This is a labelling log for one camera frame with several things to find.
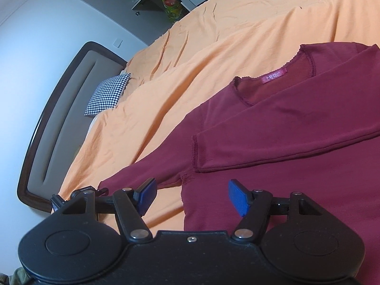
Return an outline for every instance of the black and white pillow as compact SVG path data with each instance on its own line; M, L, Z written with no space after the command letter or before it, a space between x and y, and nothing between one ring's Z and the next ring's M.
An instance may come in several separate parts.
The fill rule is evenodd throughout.
M103 110L115 107L130 76L130 73L126 73L102 81L92 95L84 115L96 116Z

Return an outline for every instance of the blue gripper pad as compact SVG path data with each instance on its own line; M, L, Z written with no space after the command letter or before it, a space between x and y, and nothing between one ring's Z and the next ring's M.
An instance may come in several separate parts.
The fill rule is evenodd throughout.
M250 207L248 203L249 192L239 181L231 179L228 183L228 196L241 217L245 216Z
M156 196L157 182L155 179L148 179L138 187L133 198L137 201L136 210L140 216L145 215Z

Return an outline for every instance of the green fabric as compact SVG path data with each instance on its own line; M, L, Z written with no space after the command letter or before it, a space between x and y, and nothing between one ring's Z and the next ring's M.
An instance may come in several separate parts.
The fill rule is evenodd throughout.
M15 270L14 274L7 276L0 273L0 284L5 285L23 285L29 280L29 276L26 274L24 268L18 268Z

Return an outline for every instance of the pink label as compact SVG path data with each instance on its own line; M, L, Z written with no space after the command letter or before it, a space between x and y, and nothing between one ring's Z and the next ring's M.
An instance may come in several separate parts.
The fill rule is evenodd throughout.
M263 83L267 83L268 81L271 81L273 79L276 79L278 77L281 77L282 75L286 74L288 71L285 67L280 68L277 71L274 71L273 73L270 73L268 75L265 75L261 80Z

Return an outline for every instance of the wrinkled fabric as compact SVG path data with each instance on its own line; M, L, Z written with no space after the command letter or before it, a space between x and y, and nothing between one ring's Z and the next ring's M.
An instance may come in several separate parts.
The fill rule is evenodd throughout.
M113 193L149 177L160 187L181 183L185 230L229 233L241 220L229 201L230 179L274 196L301 191L362 237L358 279L379 284L380 49L302 45L282 69L267 83L265 75L235 78L154 152L100 187Z
M11 276L0 273L0 284L4 285L23 285L29 280L24 268L18 268Z
M167 70L186 63L197 52L231 33L287 13L294 7L303 8L318 1L208 0L128 62L126 69L132 74L119 102L125 101L143 83L155 80Z
M116 108L101 113L60 195L68 199L77 188L98 187L100 181L156 149L187 113L226 87L232 78L258 77L273 71L292 59L302 43L378 43L378 5L380 0L319 0L295 7L229 33L144 83ZM144 217L147 223L155 224L153 231L182 227L177 222L160 225L180 211L180 191L181 187L159 191ZM102 222L117 228L112 215Z

